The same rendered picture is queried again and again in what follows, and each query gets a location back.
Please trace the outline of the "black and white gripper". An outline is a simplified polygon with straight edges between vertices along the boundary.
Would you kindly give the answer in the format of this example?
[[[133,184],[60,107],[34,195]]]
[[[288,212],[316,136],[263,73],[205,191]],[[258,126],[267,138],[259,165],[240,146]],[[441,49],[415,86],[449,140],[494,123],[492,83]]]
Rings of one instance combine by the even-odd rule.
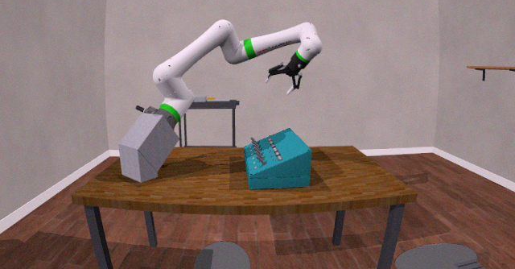
[[[282,69],[280,69],[280,68],[282,68]],[[285,69],[284,69],[284,68],[285,68]],[[279,70],[279,69],[280,69],[280,70]],[[290,69],[291,69],[293,72],[292,72]],[[289,62],[289,64],[288,64],[288,65],[284,65],[283,63],[281,63],[280,65],[275,66],[275,67],[273,67],[273,68],[269,69],[269,74],[270,74],[270,75],[269,75],[269,76],[268,76],[268,78],[266,79],[266,83],[269,81],[269,79],[270,79],[273,75],[278,75],[278,74],[284,74],[284,73],[285,73],[285,74],[286,74],[286,75],[288,75],[289,77],[292,77],[293,85],[294,85],[294,86],[292,86],[292,87],[288,90],[287,95],[289,95],[289,94],[290,94],[294,89],[299,89],[300,80],[301,80],[302,75],[303,75],[302,73],[297,73],[297,72],[299,72],[300,70],[301,70],[301,69],[300,69],[300,68],[295,67],[295,66],[292,64],[292,62],[291,62],[291,61]],[[284,72],[283,72],[283,71],[284,71]],[[294,73],[294,72],[296,72],[296,73]],[[294,78],[294,77],[295,77],[295,76],[297,76],[297,75],[298,75],[298,78],[299,78],[299,79],[298,79],[298,84],[296,85],[296,83],[295,83],[295,78]]]

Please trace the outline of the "teal switch console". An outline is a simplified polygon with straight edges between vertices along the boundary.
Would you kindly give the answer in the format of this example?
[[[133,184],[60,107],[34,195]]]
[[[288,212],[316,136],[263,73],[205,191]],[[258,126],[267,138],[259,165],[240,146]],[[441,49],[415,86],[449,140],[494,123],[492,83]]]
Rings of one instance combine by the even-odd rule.
[[[244,147],[249,189],[310,187],[311,149],[291,128],[251,140]]]

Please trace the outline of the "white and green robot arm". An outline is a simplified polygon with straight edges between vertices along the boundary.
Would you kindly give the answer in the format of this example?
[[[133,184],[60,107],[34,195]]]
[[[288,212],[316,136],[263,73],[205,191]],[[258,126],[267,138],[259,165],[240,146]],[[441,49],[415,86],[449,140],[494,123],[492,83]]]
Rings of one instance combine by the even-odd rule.
[[[154,70],[153,81],[164,97],[159,109],[136,106],[136,110],[163,115],[174,130],[176,123],[194,102],[194,95],[183,82],[182,75],[214,48],[220,46],[227,62],[239,64],[294,43],[301,45],[290,60],[300,69],[304,69],[323,48],[311,23],[301,23],[284,31],[239,41],[231,22],[219,20],[197,40]]]

